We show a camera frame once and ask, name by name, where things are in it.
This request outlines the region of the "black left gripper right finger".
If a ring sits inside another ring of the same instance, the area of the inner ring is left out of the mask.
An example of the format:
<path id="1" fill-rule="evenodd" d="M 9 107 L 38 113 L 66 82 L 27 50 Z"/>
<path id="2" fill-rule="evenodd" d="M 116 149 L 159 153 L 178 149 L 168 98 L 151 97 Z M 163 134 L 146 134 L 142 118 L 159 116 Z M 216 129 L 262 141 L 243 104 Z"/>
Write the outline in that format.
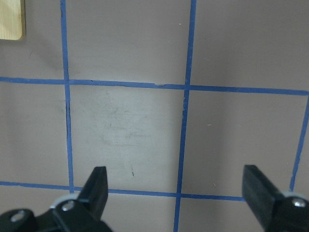
<path id="1" fill-rule="evenodd" d="M 307 232 L 309 200 L 280 191 L 255 165 L 244 165 L 242 196 L 265 232 Z"/>

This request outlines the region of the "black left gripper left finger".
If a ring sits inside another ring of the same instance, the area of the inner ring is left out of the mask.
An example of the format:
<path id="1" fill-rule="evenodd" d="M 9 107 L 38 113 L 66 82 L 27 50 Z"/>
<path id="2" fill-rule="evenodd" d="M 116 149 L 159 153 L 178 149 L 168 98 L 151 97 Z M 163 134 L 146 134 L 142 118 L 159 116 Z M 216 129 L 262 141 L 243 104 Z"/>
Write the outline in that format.
<path id="1" fill-rule="evenodd" d="M 95 167 L 79 195 L 58 203 L 53 217 L 62 232 L 111 232 L 101 220 L 107 199 L 106 167 Z"/>

